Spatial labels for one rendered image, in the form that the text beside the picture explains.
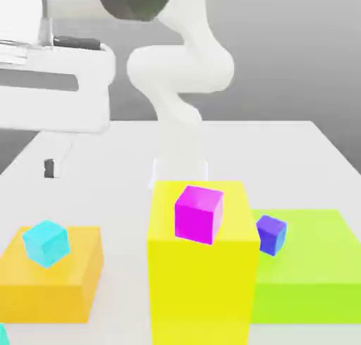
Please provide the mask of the large orange box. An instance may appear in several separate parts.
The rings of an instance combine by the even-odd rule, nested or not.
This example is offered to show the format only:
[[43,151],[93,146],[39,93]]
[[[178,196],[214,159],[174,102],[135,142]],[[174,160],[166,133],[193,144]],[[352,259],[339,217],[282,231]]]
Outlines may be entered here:
[[70,226],[71,252],[45,269],[25,252],[17,230],[0,256],[0,322],[86,323],[104,264],[98,226]]

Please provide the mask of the large lime green box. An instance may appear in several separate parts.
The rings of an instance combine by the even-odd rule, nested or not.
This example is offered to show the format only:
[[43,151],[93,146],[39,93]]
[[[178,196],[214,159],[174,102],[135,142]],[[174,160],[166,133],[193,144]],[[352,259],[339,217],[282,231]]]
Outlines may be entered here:
[[276,256],[261,253],[253,324],[361,324],[361,242],[338,210],[254,210],[287,223]]

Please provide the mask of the large yellow box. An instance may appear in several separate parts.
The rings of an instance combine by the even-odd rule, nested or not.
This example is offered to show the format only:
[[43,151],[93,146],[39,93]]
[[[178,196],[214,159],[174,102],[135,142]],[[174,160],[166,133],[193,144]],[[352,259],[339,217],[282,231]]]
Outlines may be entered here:
[[247,345],[259,235],[239,181],[196,181],[224,192],[212,245],[178,238],[174,205],[185,181],[157,181],[147,232],[152,345]]

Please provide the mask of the small blue cube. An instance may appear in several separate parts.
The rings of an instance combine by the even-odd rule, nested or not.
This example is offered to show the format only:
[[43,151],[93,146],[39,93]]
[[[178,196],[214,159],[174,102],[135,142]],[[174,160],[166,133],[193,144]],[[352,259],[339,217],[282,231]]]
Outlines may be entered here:
[[287,232],[287,223],[263,214],[256,223],[260,238],[260,251],[271,256],[282,248]]

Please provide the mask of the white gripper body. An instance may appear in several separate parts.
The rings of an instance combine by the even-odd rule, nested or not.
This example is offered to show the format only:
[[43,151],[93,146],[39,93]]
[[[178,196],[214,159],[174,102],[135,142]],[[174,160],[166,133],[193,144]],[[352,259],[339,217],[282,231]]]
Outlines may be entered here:
[[116,58],[106,45],[100,50],[29,49],[26,64],[0,62],[0,69],[73,75],[78,82],[76,91],[0,85],[0,128],[63,133],[102,133],[108,128]]

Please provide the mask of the small magenta cube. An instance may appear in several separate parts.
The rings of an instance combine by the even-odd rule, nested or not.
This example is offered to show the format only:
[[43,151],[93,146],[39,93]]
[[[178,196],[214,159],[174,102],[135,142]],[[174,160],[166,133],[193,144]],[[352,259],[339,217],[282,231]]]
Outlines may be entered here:
[[221,227],[224,192],[187,185],[174,205],[175,236],[212,245]]

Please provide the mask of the small cyan cube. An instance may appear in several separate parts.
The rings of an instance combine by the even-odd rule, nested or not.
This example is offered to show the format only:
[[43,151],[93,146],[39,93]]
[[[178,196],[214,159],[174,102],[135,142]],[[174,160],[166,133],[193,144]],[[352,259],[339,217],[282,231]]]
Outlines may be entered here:
[[28,258],[45,269],[71,252],[67,229],[50,220],[25,231],[22,237]]

